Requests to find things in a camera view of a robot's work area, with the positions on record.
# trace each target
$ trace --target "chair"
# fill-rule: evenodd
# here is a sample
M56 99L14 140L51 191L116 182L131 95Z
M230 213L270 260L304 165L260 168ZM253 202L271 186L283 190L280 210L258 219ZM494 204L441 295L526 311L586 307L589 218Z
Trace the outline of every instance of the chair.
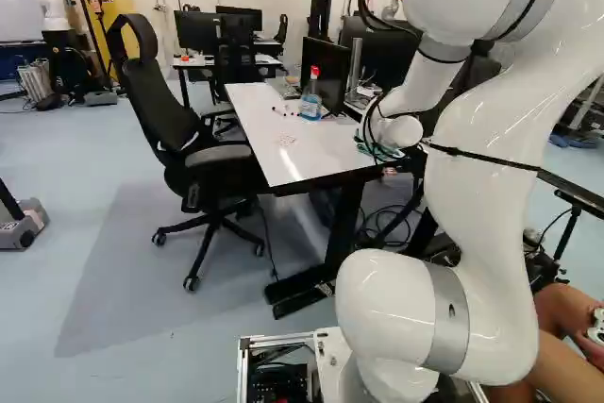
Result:
M140 56L129 59L122 28L129 25L139 42ZM215 111L199 118L185 108L168 88L156 55L158 40L152 26L141 14L117 17L108 32L111 58L118 78L141 124L144 136L158 160L165 166L168 187L182 198L184 212L205 214L175 226L160 227L153 243L164 245L168 233L207 225L203 242L183 287L194 292L199 284L199 268L208 253L213 235L220 227L254 245L262 255L264 241L227 219L230 214L251 214L257 194L267 188L261 168L244 142L219 143L212 136L208 119L224 113Z
M256 64L254 32L249 19L242 15L226 14L221 19L221 43L215 58L214 72L218 81L215 87L218 101L227 102L225 84L262 82L264 77ZM219 118L220 127L215 133L220 137L239 126L236 117Z
M285 39L287 38L287 25L289 23L287 14L281 14L279 16L279 30L277 34L273 38L276 42L280 42L281 44L285 43Z

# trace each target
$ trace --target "wheeled base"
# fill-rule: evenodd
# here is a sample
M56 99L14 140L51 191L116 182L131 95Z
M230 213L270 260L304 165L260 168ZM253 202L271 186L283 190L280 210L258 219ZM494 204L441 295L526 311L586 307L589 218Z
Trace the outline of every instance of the wheeled base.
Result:
M208 255L208 249L210 248L210 243L214 234L220 229L220 227L225 227L232 233L235 233L241 239L252 243L252 250L255 256L261 257L264 254L264 240L224 217L230 213L238 212L237 209L245 210L246 206L244 204L236 205L229 210L221 210L212 214L204 214L188 221L181 222L180 224L176 224L175 226L160 227L153 235L153 238L151 239L153 244L163 246L166 244L168 233L177 233L179 231L185 231L195 227L205 225L208 226L206 228L206 232L204 233L204 239L201 243L201 247L199 248L199 253L195 258L195 262L193 263L189 274L182 282L183 288L188 292L194 293L197 291L197 288L199 288L199 283L201 281L201 277L198 275L199 268L201 268L206 255Z
M14 216L0 212L0 249L27 249L49 222L48 214L37 198L15 203Z

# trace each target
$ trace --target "chair headrest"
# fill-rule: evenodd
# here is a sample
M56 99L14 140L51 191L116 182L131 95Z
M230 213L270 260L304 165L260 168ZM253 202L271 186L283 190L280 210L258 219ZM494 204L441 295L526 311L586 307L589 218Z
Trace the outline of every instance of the chair headrest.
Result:
M113 56L115 52L118 53L119 57L125 57L123 55L126 50L124 49L124 40L122 39L122 28L126 24L130 25L139 42L139 59L141 62L155 59L158 55L158 37L147 18L139 13L120 14L115 19L107 32L107 41L111 55Z

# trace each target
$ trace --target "yellow poster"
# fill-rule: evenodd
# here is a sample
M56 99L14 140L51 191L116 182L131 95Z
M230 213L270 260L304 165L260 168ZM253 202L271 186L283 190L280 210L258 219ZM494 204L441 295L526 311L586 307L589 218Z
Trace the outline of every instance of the yellow poster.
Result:
M118 15L136 12L134 2L133 0L86 0L86 8L91 17L92 32L98 42L103 65L105 65L105 69L109 69L110 58L105 32L109 30ZM122 29L122 35L128 56L131 58L138 57L139 45L132 29L125 26ZM110 66L109 73L114 80L117 80L115 68L112 65Z

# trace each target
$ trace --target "chair armrest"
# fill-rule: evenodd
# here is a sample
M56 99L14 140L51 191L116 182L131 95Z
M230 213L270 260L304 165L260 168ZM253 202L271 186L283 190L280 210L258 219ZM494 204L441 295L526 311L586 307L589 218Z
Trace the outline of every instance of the chair armrest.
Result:
M199 114L199 118L203 121L207 118L215 118L218 117L220 115L227 115L230 113L235 113L235 109L233 108L232 105L227 104L225 106L214 106L213 108L209 108L207 110L204 110L203 112L200 112Z
M185 167L191 169L210 163L247 160L252 156L252 149L245 143L228 143L205 148L190 154L185 159Z

